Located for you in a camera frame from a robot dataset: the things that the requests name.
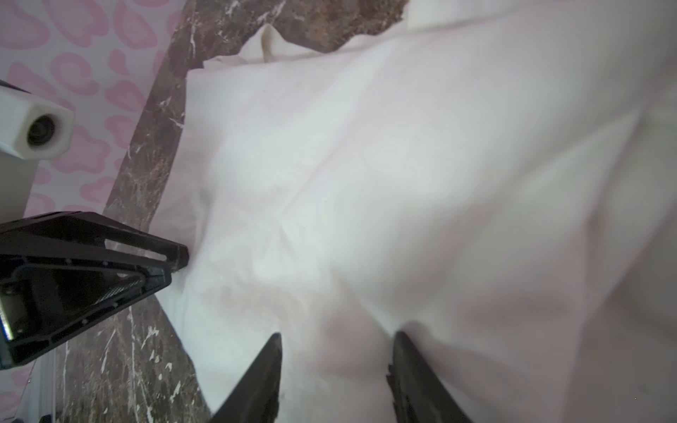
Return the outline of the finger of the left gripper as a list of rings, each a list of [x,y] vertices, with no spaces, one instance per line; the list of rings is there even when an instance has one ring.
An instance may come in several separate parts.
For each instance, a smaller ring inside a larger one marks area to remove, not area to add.
[[[162,261],[1,257],[1,367],[17,368],[168,287]]]
[[[187,266],[188,248],[89,211],[46,213],[1,225],[1,252],[65,258],[77,247],[105,250],[113,241],[165,257],[171,271]]]

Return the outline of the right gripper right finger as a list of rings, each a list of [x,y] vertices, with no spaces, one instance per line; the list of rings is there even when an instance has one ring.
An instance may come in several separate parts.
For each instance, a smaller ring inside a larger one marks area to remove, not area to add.
[[[472,423],[403,331],[395,335],[386,379],[398,423]]]

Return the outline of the white t-shirt with black print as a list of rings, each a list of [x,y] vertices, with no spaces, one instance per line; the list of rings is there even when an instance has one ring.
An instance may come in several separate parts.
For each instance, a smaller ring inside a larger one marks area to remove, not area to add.
[[[151,231],[216,411],[280,333],[282,422],[392,422],[405,331],[477,422],[676,419],[676,4],[413,1],[335,53],[187,76]]]

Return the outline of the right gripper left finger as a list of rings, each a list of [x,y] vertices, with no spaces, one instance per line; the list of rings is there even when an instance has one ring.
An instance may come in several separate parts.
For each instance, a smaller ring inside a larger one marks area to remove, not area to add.
[[[282,337],[273,333],[209,423],[273,423],[280,408]]]

